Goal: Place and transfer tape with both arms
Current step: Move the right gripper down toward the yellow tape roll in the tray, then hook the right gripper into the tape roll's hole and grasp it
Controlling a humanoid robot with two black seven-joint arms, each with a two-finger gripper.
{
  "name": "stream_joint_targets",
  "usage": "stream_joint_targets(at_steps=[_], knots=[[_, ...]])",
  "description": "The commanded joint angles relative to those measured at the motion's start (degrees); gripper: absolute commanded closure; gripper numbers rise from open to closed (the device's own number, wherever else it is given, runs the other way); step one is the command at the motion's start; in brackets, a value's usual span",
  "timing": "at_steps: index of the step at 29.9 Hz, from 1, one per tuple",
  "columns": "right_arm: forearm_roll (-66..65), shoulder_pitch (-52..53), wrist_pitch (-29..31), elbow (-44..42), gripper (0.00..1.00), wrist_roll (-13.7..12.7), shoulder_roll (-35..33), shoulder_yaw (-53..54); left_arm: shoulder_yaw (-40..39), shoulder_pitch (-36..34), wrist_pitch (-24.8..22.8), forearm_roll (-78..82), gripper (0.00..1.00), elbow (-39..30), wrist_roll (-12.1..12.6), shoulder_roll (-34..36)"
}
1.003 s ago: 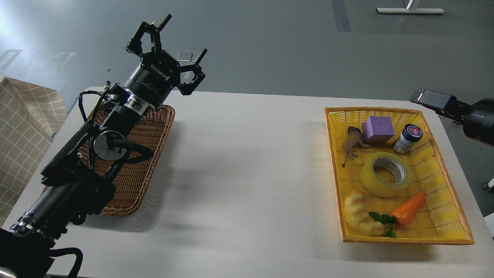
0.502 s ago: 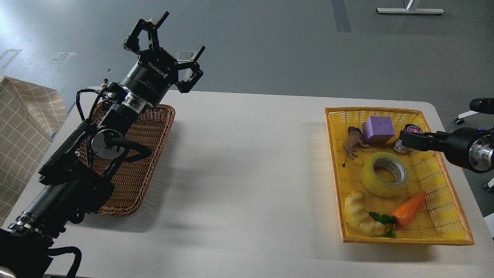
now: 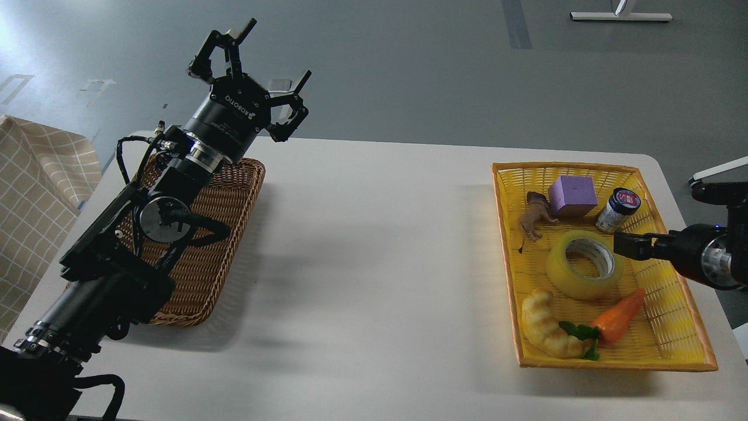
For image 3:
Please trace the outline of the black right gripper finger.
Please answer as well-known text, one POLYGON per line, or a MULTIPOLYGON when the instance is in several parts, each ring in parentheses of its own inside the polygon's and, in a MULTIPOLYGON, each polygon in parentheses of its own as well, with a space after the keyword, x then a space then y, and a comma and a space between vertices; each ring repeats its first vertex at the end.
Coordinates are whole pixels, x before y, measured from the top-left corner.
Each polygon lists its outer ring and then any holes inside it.
POLYGON ((671 261, 670 246, 678 232, 634 234, 614 233, 614 253, 636 261, 671 261))

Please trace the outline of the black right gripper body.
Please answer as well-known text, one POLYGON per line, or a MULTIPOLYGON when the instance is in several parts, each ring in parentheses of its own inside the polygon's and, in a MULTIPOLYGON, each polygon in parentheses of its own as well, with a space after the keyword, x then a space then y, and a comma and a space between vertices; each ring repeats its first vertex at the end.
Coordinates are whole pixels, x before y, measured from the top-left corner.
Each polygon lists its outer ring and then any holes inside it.
POLYGON ((676 271, 706 286, 728 285, 727 228, 692 225, 670 230, 668 256, 676 271))

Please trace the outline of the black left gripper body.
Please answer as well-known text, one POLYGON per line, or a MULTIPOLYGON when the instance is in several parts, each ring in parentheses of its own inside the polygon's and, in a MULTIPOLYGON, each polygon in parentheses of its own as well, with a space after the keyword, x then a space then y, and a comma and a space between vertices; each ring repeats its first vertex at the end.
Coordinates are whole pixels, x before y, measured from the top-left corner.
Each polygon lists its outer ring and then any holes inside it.
POLYGON ((217 78, 194 115, 184 125, 198 141, 237 162, 245 155, 260 130, 270 125, 269 93, 243 75, 217 78))

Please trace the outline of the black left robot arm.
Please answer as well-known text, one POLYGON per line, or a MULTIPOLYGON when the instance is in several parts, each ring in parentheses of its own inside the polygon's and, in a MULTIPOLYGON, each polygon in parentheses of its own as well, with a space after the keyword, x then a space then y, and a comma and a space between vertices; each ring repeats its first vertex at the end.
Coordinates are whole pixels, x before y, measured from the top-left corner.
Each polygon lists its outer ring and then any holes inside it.
POLYGON ((105 337, 120 340, 131 325, 150 322, 176 290, 171 274, 187 250, 232 240, 240 227, 201 215, 194 204, 209 184, 240 167, 261 131, 287 141, 309 114, 301 90, 270 92, 241 69, 240 45, 256 25, 238 33, 211 31, 187 72, 209 94, 182 127, 158 123, 138 171, 61 258, 68 286, 10 349, 2 348, 2 419, 64 420, 83 389, 110 385, 102 419, 115 420, 126 386, 118 375, 81 375, 105 337))

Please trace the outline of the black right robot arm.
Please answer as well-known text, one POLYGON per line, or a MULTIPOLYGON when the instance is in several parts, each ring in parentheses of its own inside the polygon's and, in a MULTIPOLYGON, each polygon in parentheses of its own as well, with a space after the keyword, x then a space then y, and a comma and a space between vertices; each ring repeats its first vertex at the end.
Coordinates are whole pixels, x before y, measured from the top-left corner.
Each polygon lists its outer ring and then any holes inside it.
POLYGON ((694 224, 667 234, 615 233, 615 253, 636 261, 668 261, 680 275, 715 290, 746 287, 747 183, 693 180, 690 189, 698 202, 726 207, 727 224, 694 224))

